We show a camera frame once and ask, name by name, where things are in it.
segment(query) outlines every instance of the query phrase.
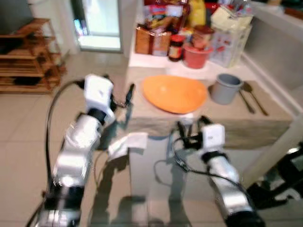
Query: plastic container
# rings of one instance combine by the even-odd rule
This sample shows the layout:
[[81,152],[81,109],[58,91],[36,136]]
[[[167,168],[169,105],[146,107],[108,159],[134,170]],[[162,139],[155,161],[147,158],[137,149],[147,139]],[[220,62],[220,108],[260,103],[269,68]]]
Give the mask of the plastic container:
[[236,65],[243,53],[251,26],[237,31],[214,29],[215,33],[212,39],[214,52],[211,53],[209,60],[225,68]]
[[211,52],[213,52],[212,47],[208,50],[198,50],[190,45],[185,45],[184,64],[192,69],[201,69],[204,67]]
[[211,98],[221,105],[230,104],[236,93],[243,86],[243,81],[230,74],[220,74],[211,89]]

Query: orange plate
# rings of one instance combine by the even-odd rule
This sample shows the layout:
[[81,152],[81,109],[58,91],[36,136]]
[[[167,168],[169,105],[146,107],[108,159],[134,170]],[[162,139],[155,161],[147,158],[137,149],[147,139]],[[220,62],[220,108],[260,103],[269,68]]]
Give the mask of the orange plate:
[[205,86],[194,79],[158,75],[143,81],[145,98],[156,107],[175,114],[187,114],[206,100]]

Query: jar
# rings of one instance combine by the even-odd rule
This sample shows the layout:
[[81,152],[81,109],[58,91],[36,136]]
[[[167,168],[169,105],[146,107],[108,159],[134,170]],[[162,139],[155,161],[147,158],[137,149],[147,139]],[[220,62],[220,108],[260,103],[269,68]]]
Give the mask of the jar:
[[172,35],[169,46],[169,60],[177,62],[181,60],[182,46],[185,40],[183,35]]
[[214,30],[208,26],[197,25],[194,27],[192,44],[199,50],[207,50],[211,46]]

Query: beige tablecloth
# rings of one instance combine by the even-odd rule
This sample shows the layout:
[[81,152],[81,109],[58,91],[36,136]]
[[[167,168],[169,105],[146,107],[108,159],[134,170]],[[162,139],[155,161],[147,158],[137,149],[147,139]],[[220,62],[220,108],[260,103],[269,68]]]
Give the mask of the beige tablecloth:
[[[127,86],[136,84],[133,96],[133,107],[127,126],[120,125],[117,136],[130,132],[147,132],[152,136],[168,136],[175,122],[181,115],[162,111],[150,104],[141,92],[141,83],[147,76],[165,74],[158,68],[129,68],[127,71]],[[210,86],[209,81],[202,81]],[[219,105],[210,97],[203,106],[193,112],[195,119],[201,115],[210,117],[213,122],[225,126],[226,147],[234,149],[254,149],[273,144],[289,127],[292,117],[278,105],[255,81],[250,81],[254,94],[268,111],[264,116],[249,93],[243,92],[249,103],[255,108],[256,114],[248,112],[240,95],[237,94],[230,105]],[[125,121],[125,111],[118,118]]]

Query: wooden shelf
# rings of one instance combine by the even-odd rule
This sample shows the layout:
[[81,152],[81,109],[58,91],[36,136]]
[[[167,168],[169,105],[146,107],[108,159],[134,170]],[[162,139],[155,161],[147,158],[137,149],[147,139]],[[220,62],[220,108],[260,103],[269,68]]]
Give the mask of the wooden shelf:
[[[60,53],[51,54],[53,61],[60,63]],[[42,73],[27,60],[12,60],[11,62],[0,62],[0,77],[44,77],[44,74],[54,66],[51,62],[45,61],[40,64]]]
[[[44,24],[48,25],[51,36],[44,35]],[[60,85],[64,64],[49,19],[34,19],[14,34],[0,35],[0,42],[22,44],[0,55],[0,92],[51,93]],[[52,42],[56,53],[50,52]]]
[[49,21],[50,19],[46,18],[35,18],[29,24],[23,26],[18,31],[16,31],[14,34],[0,35],[0,38],[25,38],[29,34],[40,29],[41,26],[43,26],[46,22]]
[[[45,37],[46,45],[49,45],[52,41],[56,40],[54,36]],[[29,44],[32,47],[32,53],[30,52],[29,48],[25,45],[20,46],[7,54],[0,54],[0,59],[28,59],[34,60],[39,56],[41,53],[45,52],[45,45],[41,43],[39,40],[29,40]]]
[[52,90],[60,83],[60,79],[54,76],[46,78],[51,90],[48,90],[45,83],[41,80],[36,85],[16,85],[14,84],[14,78],[0,78],[0,92],[2,93],[51,93]]

